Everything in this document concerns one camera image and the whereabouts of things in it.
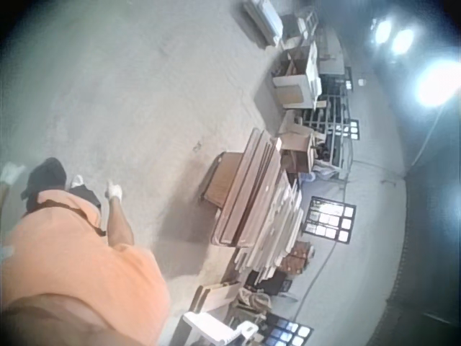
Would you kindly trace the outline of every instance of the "white glove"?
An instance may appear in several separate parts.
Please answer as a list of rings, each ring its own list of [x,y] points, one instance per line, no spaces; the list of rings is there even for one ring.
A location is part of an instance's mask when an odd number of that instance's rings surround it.
[[[13,185],[25,169],[24,165],[17,166],[12,162],[7,162],[1,171],[0,182]]]
[[[114,185],[112,180],[107,181],[105,196],[108,200],[111,200],[113,197],[117,197],[120,202],[122,202],[122,194],[122,187],[120,185]]]

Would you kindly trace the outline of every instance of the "wooden board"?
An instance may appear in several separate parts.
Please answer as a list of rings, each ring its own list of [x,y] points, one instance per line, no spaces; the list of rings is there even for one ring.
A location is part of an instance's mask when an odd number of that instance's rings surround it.
[[[219,208],[224,206],[228,197],[239,164],[242,161],[242,156],[243,155],[240,153],[224,153],[211,179],[210,185],[204,194],[206,200]]]
[[[233,206],[241,190],[242,182],[245,179],[246,173],[248,171],[251,160],[253,159],[254,152],[256,150],[260,137],[261,131],[259,131],[257,128],[254,128],[251,132],[250,139],[246,144],[245,151],[243,153],[243,156],[241,157],[240,164],[238,165],[238,168],[236,170],[235,177],[228,191],[227,198],[223,203],[223,207],[221,207],[221,215],[217,223],[215,224],[215,230],[213,231],[212,236],[212,243],[214,245],[220,245],[221,236],[231,216]]]
[[[235,206],[235,217],[232,218],[232,223],[228,224],[228,229],[233,232],[231,241],[233,244],[238,244],[249,211],[251,210],[257,191],[261,186],[262,178],[269,163],[269,153],[274,150],[274,146],[270,141],[268,133],[263,133],[261,136],[260,146],[256,150],[255,159],[251,163],[249,169],[249,177],[245,179],[242,185],[242,192]]]
[[[208,312],[228,305],[235,300],[243,283],[232,283],[221,287],[202,287],[202,296],[196,306],[196,312]]]
[[[268,214],[269,205],[276,190],[276,181],[279,177],[279,172],[280,153],[273,150],[269,166],[262,179],[261,187],[256,195],[254,204],[251,206],[249,216],[238,240],[239,247],[252,247],[255,244]]]
[[[264,148],[267,144],[267,139],[264,133],[261,135],[259,142],[256,146],[253,158],[249,164],[248,171],[243,179],[243,182],[239,188],[236,201],[233,205],[229,205],[230,213],[228,215],[227,223],[225,224],[226,219],[223,219],[222,222],[218,222],[215,229],[221,231],[220,228],[224,228],[222,231],[222,236],[220,242],[222,244],[232,244],[236,236],[238,225],[241,222],[243,217],[243,212],[249,201],[251,188],[254,186],[259,166],[264,155]]]

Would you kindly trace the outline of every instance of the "light fixture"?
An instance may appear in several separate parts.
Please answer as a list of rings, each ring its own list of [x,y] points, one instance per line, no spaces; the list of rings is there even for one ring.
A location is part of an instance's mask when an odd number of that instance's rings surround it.
[[[440,106],[460,87],[461,63],[439,61],[423,73],[418,85],[418,99],[427,107]]]
[[[392,51],[394,54],[405,54],[413,43],[414,33],[411,29],[400,31],[394,38],[392,43]]]
[[[378,45],[386,42],[389,39],[390,31],[392,30],[392,24],[389,20],[381,22],[376,29],[376,43]]]

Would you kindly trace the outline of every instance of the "orange shirt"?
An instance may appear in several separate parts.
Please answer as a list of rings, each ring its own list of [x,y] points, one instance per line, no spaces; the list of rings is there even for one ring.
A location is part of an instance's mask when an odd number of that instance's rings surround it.
[[[65,191],[39,194],[80,208],[94,226],[99,211]],[[1,266],[1,302],[40,294],[77,298],[118,332],[144,345],[158,339],[169,311],[166,284],[152,253],[119,244],[109,247],[81,216],[65,208],[44,208],[25,216],[3,244],[11,256]]]

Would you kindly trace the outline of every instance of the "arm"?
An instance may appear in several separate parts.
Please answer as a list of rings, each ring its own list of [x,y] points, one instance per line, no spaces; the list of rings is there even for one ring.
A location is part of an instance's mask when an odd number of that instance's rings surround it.
[[[135,237],[122,209],[122,188],[107,184],[106,197],[109,200],[109,220],[107,222],[107,241],[110,247],[117,244],[134,245]]]

